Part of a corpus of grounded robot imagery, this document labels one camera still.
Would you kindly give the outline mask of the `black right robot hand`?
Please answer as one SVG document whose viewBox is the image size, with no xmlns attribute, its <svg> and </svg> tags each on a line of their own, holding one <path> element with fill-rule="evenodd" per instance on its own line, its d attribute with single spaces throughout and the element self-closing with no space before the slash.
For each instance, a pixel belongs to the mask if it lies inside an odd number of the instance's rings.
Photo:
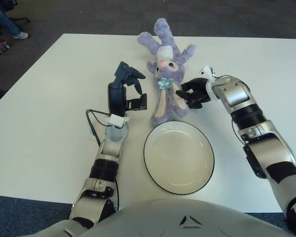
<svg viewBox="0 0 296 237">
<path fill-rule="evenodd" d="M 206 78 L 194 78 L 181 84 L 181 90 L 176 94 L 185 100 L 190 109 L 201 109 L 203 103 L 210 102 L 211 99 L 206 91 Z"/>
</svg>

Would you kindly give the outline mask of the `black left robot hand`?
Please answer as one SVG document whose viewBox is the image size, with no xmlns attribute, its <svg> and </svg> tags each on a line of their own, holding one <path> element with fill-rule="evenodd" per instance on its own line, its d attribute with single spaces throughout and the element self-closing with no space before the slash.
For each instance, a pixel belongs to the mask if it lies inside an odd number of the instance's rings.
<svg viewBox="0 0 296 237">
<path fill-rule="evenodd" d="M 138 70 L 121 61 L 116 72 L 115 80 L 108 85 L 108 107 L 111 114 L 125 117 L 127 111 L 147 109 L 147 94 L 142 92 L 139 79 L 146 77 Z M 126 99 L 126 86 L 133 85 L 140 98 Z"/>
</svg>

